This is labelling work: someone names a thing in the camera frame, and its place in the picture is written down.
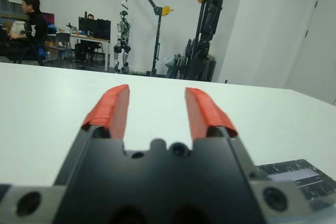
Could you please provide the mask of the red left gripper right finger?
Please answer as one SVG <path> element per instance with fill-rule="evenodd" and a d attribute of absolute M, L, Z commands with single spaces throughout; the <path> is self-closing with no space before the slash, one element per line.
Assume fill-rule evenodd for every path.
<path fill-rule="evenodd" d="M 268 181 L 250 158 L 228 115 L 204 91 L 185 89 L 192 150 L 185 161 L 191 177 L 215 181 Z"/>

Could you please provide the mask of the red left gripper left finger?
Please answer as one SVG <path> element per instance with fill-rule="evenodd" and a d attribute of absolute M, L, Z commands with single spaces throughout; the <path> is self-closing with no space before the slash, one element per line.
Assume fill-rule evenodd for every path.
<path fill-rule="evenodd" d="M 127 84 L 106 91 L 87 114 L 55 179 L 57 186 L 67 185 L 90 140 L 122 140 L 127 123 L 130 89 Z"/>

